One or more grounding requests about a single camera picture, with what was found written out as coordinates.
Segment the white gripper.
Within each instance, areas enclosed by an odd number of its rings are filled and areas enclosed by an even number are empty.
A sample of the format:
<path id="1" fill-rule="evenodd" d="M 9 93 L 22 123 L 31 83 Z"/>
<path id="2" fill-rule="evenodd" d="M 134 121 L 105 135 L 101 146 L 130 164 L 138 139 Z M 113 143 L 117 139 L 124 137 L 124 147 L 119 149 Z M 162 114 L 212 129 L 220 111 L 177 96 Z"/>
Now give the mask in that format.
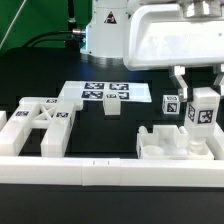
<path id="1" fill-rule="evenodd" d="M 179 100 L 188 100 L 185 67 L 213 65 L 224 97 L 224 3 L 130 3 L 123 61 L 130 70 L 172 67 Z"/>

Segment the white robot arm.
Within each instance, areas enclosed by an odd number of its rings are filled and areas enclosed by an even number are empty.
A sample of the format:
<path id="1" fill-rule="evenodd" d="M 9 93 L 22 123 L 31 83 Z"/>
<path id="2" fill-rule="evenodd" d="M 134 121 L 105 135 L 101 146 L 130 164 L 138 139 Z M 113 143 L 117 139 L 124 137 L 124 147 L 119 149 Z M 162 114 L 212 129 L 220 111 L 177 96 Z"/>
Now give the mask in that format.
<path id="1" fill-rule="evenodd" d="M 212 66 L 224 97 L 224 0 L 92 0 L 82 57 L 130 70 L 169 68 L 181 101 L 187 67 Z"/>

